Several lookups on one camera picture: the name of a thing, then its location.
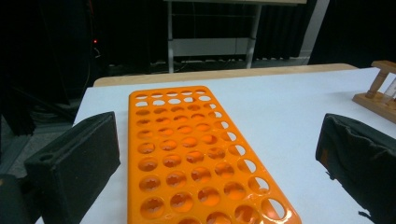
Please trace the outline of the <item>white table mat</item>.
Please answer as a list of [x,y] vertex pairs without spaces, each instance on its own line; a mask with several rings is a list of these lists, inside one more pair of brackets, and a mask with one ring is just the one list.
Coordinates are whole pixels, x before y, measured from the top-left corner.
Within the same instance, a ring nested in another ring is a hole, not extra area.
[[204,85],[216,96],[303,224],[372,224],[341,185],[330,180],[315,152],[323,117],[360,120],[396,138],[396,124],[357,105],[377,69],[267,75],[261,69],[197,74],[107,77],[87,89],[76,120],[116,114],[120,159],[127,160],[128,96],[133,91]]

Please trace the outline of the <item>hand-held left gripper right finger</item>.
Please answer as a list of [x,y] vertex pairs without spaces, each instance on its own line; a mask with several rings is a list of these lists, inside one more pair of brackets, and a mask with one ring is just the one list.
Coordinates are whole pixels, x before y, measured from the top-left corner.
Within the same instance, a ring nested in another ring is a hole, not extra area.
[[396,139],[355,119],[327,114],[316,160],[374,224],[396,224]]

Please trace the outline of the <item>orange plastic test tube rack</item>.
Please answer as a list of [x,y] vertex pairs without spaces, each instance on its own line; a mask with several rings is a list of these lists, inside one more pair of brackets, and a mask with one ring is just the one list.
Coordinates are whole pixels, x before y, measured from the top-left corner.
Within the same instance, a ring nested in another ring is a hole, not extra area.
[[128,224],[302,224],[205,86],[134,91]]

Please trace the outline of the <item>white metal desk frame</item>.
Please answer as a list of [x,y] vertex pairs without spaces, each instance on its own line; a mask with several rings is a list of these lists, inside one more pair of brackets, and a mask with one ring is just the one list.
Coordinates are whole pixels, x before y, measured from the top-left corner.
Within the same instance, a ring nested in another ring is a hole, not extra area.
[[[167,5],[167,61],[168,72],[175,72],[174,58],[210,55],[246,55],[246,68],[252,65],[256,45],[260,16],[264,5],[297,6],[304,5],[307,0],[163,0]],[[174,38],[173,36],[173,4],[209,3],[209,4],[249,4],[254,6],[254,15],[248,37],[230,38]]]

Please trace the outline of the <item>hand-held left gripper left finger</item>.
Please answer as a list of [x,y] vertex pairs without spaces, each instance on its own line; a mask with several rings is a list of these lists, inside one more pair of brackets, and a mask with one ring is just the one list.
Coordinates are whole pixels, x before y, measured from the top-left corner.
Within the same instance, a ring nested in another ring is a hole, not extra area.
[[24,163],[46,224],[78,224],[120,166],[115,114],[78,123]]

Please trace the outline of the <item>wooden test tube rack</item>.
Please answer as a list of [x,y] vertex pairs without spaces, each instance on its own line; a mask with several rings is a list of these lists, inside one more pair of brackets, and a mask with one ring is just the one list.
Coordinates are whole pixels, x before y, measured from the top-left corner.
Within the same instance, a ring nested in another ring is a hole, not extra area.
[[[355,94],[352,101],[396,124],[396,63],[374,61],[372,66],[379,69],[373,83],[366,93]],[[381,92],[379,89],[389,74],[395,75],[395,78],[387,89]]]

